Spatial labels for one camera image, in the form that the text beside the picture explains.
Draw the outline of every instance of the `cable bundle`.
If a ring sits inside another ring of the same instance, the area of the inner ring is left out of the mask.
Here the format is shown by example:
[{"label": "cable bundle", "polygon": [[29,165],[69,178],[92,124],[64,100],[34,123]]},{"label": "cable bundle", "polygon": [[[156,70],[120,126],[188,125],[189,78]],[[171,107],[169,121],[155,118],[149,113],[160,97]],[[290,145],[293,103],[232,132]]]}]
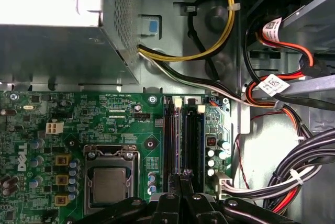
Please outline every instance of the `cable bundle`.
[{"label": "cable bundle", "polygon": [[264,208],[282,213],[295,199],[303,182],[314,177],[323,164],[335,162],[335,148],[325,147],[333,143],[335,143],[335,129],[302,141],[278,165],[268,187],[239,189],[224,183],[223,189],[235,197],[264,199]]}]

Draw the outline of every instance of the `electrolytic capacitor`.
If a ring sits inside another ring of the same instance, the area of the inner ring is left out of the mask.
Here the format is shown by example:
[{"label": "electrolytic capacitor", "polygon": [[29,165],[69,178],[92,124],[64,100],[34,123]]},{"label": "electrolytic capacitor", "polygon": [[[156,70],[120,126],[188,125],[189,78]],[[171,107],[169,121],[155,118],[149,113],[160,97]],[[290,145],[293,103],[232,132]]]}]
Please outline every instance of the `electrolytic capacitor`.
[{"label": "electrolytic capacitor", "polygon": [[16,111],[13,109],[2,109],[0,110],[0,116],[15,116]]},{"label": "electrolytic capacitor", "polygon": [[215,165],[215,161],[214,161],[214,160],[208,160],[208,161],[207,161],[207,165],[208,165],[209,167],[213,167],[213,166]]},{"label": "electrolytic capacitor", "polygon": [[142,110],[141,104],[135,105],[134,110],[135,110],[136,113],[140,112]]},{"label": "electrolytic capacitor", "polygon": [[211,158],[211,157],[214,157],[214,154],[215,154],[215,153],[214,153],[214,151],[213,151],[212,149],[207,148],[207,156],[208,156],[208,157],[210,157],[210,158]]},{"label": "electrolytic capacitor", "polygon": [[75,184],[76,182],[77,182],[77,176],[72,176],[72,177],[70,177],[69,178],[69,184],[70,185],[73,185],[73,184]]},{"label": "electrolytic capacitor", "polygon": [[38,167],[39,165],[43,164],[44,159],[41,156],[37,156],[30,160],[29,166],[30,167]]},{"label": "electrolytic capacitor", "polygon": [[77,188],[78,188],[78,183],[74,183],[73,185],[68,186],[68,191],[70,193],[73,193],[77,190]]},{"label": "electrolytic capacitor", "polygon": [[156,180],[156,174],[153,172],[148,173],[148,183]]},{"label": "electrolytic capacitor", "polygon": [[4,184],[5,181],[9,180],[10,179],[10,175],[9,174],[6,174],[4,176],[2,176],[0,178],[0,186],[2,186]]},{"label": "electrolytic capacitor", "polygon": [[224,150],[230,150],[230,143],[227,142],[227,141],[221,140],[221,141],[218,142],[218,145],[219,145],[219,147],[221,147]]},{"label": "electrolytic capacitor", "polygon": [[75,168],[77,166],[79,166],[79,159],[71,160],[71,162],[69,163],[70,168]]},{"label": "electrolytic capacitor", "polygon": [[42,185],[43,178],[41,176],[36,176],[29,182],[29,187],[30,188],[36,188],[40,185]]},{"label": "electrolytic capacitor", "polygon": [[214,174],[215,174],[214,169],[210,168],[210,169],[207,170],[207,175],[208,175],[209,177],[212,177]]},{"label": "electrolytic capacitor", "polygon": [[77,173],[78,173],[78,168],[77,167],[69,169],[69,175],[71,177],[75,176]]},{"label": "electrolytic capacitor", "polygon": [[157,191],[157,187],[156,187],[156,186],[150,186],[150,187],[148,188],[148,194],[149,194],[149,195],[154,194],[156,191]]},{"label": "electrolytic capacitor", "polygon": [[22,125],[17,125],[17,126],[9,126],[8,127],[8,131],[9,132],[19,132],[19,131],[23,131],[23,126]]},{"label": "electrolytic capacitor", "polygon": [[34,150],[40,149],[44,145],[44,140],[43,139],[34,139],[29,144],[30,144],[30,148],[32,148]]},{"label": "electrolytic capacitor", "polygon": [[2,186],[3,186],[4,188],[10,188],[10,187],[14,186],[16,183],[18,183],[18,181],[19,181],[19,178],[18,178],[17,176],[14,176],[14,177],[12,177],[12,178],[6,180],[6,181],[2,184]]},{"label": "electrolytic capacitor", "polygon": [[216,150],[215,154],[221,160],[225,160],[228,157],[228,154],[226,153],[226,151],[223,151],[223,150]]},{"label": "electrolytic capacitor", "polygon": [[78,190],[74,191],[73,193],[69,193],[68,198],[69,200],[75,200],[79,195]]},{"label": "electrolytic capacitor", "polygon": [[14,186],[12,186],[12,187],[10,187],[8,189],[3,190],[2,194],[4,196],[9,196],[9,195],[15,193],[18,189],[19,189],[19,187],[17,185],[14,185]]}]

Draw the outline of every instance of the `screw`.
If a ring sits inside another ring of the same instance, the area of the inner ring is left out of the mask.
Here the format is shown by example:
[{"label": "screw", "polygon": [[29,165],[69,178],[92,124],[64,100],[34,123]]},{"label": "screw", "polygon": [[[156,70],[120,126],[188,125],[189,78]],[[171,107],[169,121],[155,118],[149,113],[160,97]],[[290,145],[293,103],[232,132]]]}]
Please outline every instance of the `screw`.
[{"label": "screw", "polygon": [[132,152],[127,152],[125,154],[126,158],[129,159],[129,160],[132,160],[134,158],[134,154]]},{"label": "screw", "polygon": [[192,198],[198,200],[198,199],[201,199],[201,195],[195,194],[195,195],[192,196]]},{"label": "screw", "polygon": [[89,152],[87,155],[90,159],[94,159],[95,158],[95,153],[94,152]]},{"label": "screw", "polygon": [[235,200],[232,200],[232,199],[230,201],[228,201],[228,204],[229,204],[229,206],[232,206],[232,207],[235,207],[235,206],[238,205],[237,202]]},{"label": "screw", "polygon": [[148,98],[148,100],[150,103],[154,104],[157,102],[157,97],[152,95]]},{"label": "screw", "polygon": [[228,103],[229,103],[229,99],[225,97],[225,98],[222,100],[222,103],[223,103],[224,105],[228,105]]},{"label": "screw", "polygon": [[19,98],[19,96],[13,93],[13,94],[10,94],[9,98],[10,98],[10,100],[15,101]]},{"label": "screw", "polygon": [[166,196],[166,198],[167,198],[167,199],[174,199],[174,195],[173,195],[173,194],[168,194],[168,195]]},{"label": "screw", "polygon": [[132,203],[131,203],[133,206],[138,206],[138,205],[141,205],[141,201],[139,200],[134,200]]}]

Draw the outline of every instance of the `black memory slot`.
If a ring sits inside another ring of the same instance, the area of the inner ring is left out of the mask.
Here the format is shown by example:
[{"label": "black memory slot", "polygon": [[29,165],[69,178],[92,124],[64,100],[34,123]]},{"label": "black memory slot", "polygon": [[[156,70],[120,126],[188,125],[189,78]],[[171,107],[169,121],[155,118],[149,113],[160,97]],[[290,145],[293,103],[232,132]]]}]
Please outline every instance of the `black memory slot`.
[{"label": "black memory slot", "polygon": [[202,192],[199,183],[199,119],[195,111],[189,111],[184,120],[183,163],[184,169],[192,169],[192,184],[195,192]]},{"label": "black memory slot", "polygon": [[164,150],[163,150],[163,191],[168,191],[168,178],[172,173],[174,162],[173,139],[174,139],[174,106],[167,104],[164,111]]}]

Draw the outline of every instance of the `white connector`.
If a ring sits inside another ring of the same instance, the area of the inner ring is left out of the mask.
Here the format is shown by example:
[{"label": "white connector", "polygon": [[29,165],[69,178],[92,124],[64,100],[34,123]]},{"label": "white connector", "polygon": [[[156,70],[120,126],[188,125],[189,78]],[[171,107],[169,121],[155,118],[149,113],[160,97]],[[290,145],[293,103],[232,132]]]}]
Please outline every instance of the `white connector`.
[{"label": "white connector", "polygon": [[52,122],[46,125],[46,134],[60,134],[63,132],[64,122]]}]

